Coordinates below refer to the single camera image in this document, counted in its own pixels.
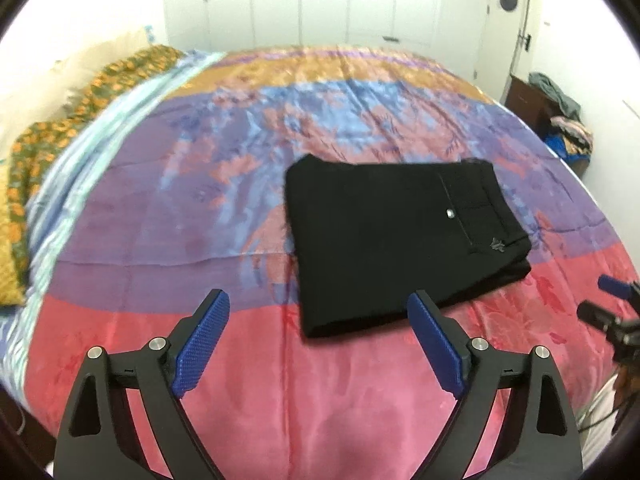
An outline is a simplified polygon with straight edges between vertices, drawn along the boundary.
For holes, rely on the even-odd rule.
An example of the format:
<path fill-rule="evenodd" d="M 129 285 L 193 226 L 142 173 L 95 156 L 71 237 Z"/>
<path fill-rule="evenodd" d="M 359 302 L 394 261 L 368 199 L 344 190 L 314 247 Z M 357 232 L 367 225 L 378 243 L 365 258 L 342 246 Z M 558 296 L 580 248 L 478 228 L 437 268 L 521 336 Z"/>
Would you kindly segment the black pants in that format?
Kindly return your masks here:
<path fill-rule="evenodd" d="M 487 160 L 352 165 L 307 155 L 288 168 L 284 194 L 308 338 L 400 320 L 417 290 L 446 308 L 530 271 L 532 242 Z"/>

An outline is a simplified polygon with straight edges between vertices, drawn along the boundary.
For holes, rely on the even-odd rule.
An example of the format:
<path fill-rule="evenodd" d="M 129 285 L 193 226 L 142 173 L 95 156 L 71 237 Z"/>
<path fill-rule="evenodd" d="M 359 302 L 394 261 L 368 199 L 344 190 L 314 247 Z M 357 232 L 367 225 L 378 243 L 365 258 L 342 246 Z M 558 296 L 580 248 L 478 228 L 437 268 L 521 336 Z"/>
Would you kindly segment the pile of clothes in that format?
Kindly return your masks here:
<path fill-rule="evenodd" d="M 582 178 L 594 148 L 593 133 L 580 120 L 582 108 L 546 74 L 531 72 L 528 83 L 552 105 L 544 127 L 544 143 Z"/>

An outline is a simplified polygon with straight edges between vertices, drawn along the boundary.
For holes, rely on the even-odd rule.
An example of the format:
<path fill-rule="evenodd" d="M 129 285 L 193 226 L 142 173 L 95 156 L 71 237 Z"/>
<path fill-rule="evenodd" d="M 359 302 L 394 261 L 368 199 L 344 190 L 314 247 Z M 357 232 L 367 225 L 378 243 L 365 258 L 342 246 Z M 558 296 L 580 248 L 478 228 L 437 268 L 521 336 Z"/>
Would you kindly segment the dark wooden cabinet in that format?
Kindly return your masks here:
<path fill-rule="evenodd" d="M 511 77 L 504 105 L 525 125 L 528 125 L 541 140 L 544 140 L 551 131 L 551 118 L 562 115 L 557 102 L 515 76 Z"/>

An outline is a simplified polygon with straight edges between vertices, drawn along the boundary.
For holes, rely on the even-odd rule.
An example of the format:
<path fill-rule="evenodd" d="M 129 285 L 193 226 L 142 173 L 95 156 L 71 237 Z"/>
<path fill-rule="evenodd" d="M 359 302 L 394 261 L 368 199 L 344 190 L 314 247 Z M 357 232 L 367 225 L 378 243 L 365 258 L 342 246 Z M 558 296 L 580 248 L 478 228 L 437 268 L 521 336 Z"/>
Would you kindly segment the white door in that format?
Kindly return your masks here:
<path fill-rule="evenodd" d="M 529 0 L 486 0 L 485 21 L 474 68 L 474 84 L 503 99 L 528 18 Z"/>

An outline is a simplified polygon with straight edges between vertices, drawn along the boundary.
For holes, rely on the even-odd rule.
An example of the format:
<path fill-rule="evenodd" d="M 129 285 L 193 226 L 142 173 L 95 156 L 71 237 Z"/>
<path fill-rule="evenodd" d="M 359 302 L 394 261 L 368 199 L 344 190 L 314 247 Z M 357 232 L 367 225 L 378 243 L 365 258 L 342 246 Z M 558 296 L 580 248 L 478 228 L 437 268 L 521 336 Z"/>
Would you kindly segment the cream padded headboard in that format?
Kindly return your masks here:
<path fill-rule="evenodd" d="M 1 160 L 5 160 L 16 138 L 34 122 L 65 118 L 79 101 L 80 92 L 108 64 L 151 45 L 144 27 L 55 62 L 39 76 L 10 87 L 1 98 Z"/>

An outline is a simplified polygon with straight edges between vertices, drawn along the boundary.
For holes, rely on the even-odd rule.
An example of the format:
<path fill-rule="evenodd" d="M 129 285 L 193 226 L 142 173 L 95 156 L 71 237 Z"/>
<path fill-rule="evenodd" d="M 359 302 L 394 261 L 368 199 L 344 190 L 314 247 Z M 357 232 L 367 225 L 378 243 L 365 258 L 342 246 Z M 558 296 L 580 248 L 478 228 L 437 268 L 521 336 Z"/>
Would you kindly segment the orange green floral blanket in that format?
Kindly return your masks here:
<path fill-rule="evenodd" d="M 34 122 L 12 143 L 8 156 L 10 185 L 18 189 L 26 223 L 24 242 L 15 244 L 13 252 L 16 262 L 24 266 L 22 277 L 25 287 L 29 260 L 26 206 L 39 191 L 47 171 L 70 146 L 70 142 L 108 104 L 138 84 L 167 72 L 185 56 L 181 50 L 156 44 L 108 64 L 81 90 L 79 101 L 72 105 L 70 114 L 65 118 Z"/>

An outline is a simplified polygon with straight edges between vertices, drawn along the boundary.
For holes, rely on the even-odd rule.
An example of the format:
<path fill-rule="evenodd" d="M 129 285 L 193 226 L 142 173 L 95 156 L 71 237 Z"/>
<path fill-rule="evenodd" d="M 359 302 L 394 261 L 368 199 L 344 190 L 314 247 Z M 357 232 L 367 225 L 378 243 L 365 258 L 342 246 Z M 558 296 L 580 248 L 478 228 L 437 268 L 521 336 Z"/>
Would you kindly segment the white built-in wardrobe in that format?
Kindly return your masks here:
<path fill-rule="evenodd" d="M 169 42 L 180 49 L 288 46 L 399 48 L 461 60 L 482 29 L 484 0 L 165 0 Z"/>

